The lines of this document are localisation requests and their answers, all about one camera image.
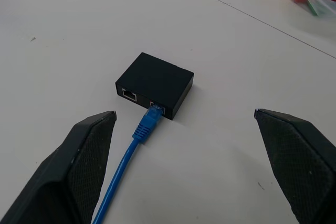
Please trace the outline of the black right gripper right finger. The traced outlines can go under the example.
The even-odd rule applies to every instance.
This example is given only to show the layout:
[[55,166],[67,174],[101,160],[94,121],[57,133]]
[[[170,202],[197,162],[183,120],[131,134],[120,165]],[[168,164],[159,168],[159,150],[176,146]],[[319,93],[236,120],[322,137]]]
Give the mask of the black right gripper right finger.
[[336,224],[336,146],[312,123],[254,113],[273,174],[299,224]]

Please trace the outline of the black ethernet switch box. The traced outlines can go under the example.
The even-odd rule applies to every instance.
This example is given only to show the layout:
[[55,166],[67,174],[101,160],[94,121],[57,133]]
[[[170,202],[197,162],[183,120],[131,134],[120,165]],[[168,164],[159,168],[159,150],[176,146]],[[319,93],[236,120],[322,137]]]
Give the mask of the black ethernet switch box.
[[173,120],[190,91],[194,73],[141,53],[116,81],[117,94],[144,108],[158,105]]

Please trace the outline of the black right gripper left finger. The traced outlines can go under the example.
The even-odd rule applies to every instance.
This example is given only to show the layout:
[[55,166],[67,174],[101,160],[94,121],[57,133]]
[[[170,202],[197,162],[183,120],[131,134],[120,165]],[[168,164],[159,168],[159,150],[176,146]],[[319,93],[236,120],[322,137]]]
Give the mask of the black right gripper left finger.
[[75,124],[38,166],[0,224],[91,224],[106,174],[115,111]]

